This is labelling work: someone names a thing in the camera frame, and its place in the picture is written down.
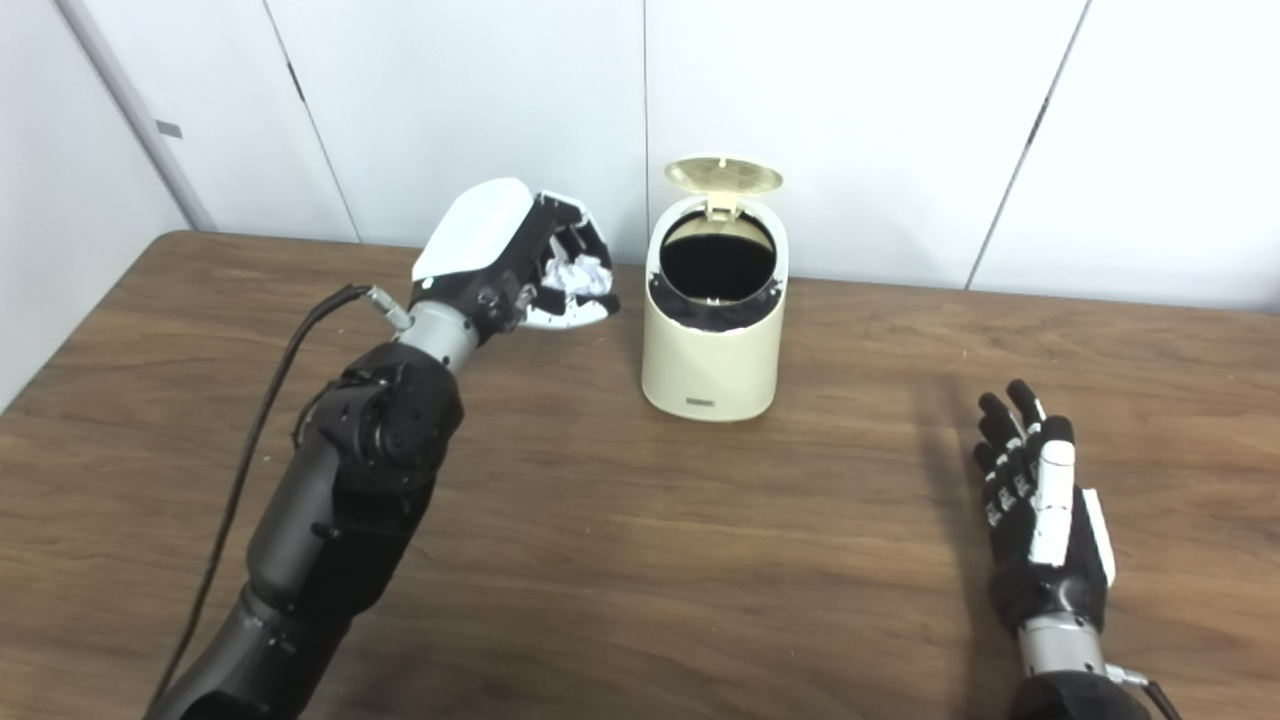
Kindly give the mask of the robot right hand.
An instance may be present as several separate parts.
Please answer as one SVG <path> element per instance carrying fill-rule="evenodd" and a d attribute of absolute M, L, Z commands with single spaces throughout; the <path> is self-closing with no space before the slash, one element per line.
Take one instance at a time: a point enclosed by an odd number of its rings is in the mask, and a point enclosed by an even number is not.
<path fill-rule="evenodd" d="M 1023 379 L 1006 393 L 979 397 L 973 450 L 993 557 L 989 601 L 1010 632 L 1052 612 L 1101 632 L 1116 564 L 1098 493 L 1076 480 L 1074 427 Z"/>

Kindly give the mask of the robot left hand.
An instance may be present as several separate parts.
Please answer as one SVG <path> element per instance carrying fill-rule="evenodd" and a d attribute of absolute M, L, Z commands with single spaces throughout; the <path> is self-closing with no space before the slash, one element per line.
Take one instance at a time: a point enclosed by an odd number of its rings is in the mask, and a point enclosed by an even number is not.
<path fill-rule="evenodd" d="M 485 345 L 520 325 L 571 331 L 621 310 L 613 261 L 577 200 L 490 179 L 458 196 L 413 264 L 410 305 L 460 313 Z"/>

